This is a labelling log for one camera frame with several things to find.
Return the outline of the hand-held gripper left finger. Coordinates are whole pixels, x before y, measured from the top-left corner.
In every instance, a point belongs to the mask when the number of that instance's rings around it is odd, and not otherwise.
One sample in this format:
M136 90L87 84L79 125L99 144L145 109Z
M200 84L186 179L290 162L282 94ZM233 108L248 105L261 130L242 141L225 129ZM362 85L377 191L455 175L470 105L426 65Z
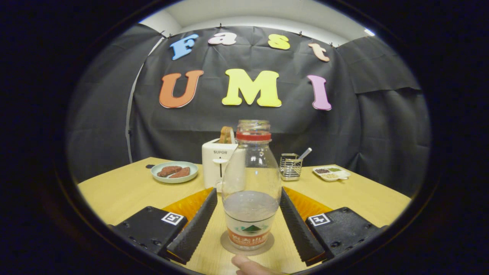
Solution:
M216 188L208 188L163 209L144 207L109 227L134 246L185 265L199 245L217 202Z

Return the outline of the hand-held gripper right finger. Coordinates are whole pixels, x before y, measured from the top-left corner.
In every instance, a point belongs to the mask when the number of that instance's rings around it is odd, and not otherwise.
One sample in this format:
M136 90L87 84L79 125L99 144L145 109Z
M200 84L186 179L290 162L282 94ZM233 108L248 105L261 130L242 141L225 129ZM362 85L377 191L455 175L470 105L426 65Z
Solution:
M282 188L280 208L307 266L339 258L387 228L377 227L348 207L332 210L287 187Z

